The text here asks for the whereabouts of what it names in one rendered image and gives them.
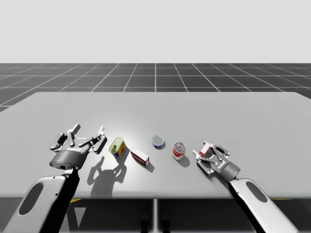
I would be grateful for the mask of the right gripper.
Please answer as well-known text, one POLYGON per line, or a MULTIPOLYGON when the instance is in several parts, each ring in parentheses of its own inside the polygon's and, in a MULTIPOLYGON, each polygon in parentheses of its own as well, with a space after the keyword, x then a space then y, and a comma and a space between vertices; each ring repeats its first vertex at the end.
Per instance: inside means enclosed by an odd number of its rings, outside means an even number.
POLYGON ((228 160, 231 153, 219 145, 212 145, 204 156, 195 150, 192 152, 197 166, 205 175, 216 173, 222 181, 227 183, 235 179, 241 171, 238 166, 228 160))

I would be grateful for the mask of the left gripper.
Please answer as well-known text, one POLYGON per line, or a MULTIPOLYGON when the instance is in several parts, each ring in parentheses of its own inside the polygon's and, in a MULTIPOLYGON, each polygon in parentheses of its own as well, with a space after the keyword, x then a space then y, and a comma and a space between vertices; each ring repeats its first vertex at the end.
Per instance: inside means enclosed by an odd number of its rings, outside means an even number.
POLYGON ((76 145, 74 139, 80 128, 81 126, 76 124, 66 133, 57 135, 50 146, 50 150, 56 153, 50 161, 51 167, 62 170, 81 169, 89 152, 101 153, 107 142, 104 126, 100 127, 96 136, 87 138, 76 145))

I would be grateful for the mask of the red and white carton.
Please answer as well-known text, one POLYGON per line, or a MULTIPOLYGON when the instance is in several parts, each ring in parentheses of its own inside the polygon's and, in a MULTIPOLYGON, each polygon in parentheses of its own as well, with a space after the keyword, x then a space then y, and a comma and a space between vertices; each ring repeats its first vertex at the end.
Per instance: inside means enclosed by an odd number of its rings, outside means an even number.
POLYGON ((204 157, 205 154, 209 151, 209 149, 212 147, 213 145, 210 144, 209 142, 204 141, 203 142, 203 147, 200 149, 199 151, 199 155, 204 157))

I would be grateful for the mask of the green and blue rectangular can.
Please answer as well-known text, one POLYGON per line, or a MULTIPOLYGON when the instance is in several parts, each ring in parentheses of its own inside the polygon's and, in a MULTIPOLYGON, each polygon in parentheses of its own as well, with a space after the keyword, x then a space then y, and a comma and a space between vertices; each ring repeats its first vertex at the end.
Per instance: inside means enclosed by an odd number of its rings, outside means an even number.
POLYGON ((109 152, 115 157, 120 158, 125 150, 125 142, 121 137, 115 138, 111 146, 109 147, 109 152))

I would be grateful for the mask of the red and white can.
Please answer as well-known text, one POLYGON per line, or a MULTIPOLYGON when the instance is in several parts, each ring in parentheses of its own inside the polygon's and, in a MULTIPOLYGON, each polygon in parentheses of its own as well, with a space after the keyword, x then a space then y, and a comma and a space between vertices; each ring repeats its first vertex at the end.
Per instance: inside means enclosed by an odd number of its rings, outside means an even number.
POLYGON ((175 160, 181 160, 184 157, 185 152, 186 152, 186 146, 181 142, 177 142, 175 143, 173 147, 172 157, 175 160))

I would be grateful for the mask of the blue flat can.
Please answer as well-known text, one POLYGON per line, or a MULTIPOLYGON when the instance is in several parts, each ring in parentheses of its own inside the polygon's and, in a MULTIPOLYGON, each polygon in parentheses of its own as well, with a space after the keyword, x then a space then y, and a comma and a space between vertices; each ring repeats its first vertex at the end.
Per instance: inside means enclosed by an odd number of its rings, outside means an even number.
POLYGON ((155 135, 152 138, 152 144, 156 149, 160 149, 164 146, 165 140, 161 135, 155 135))

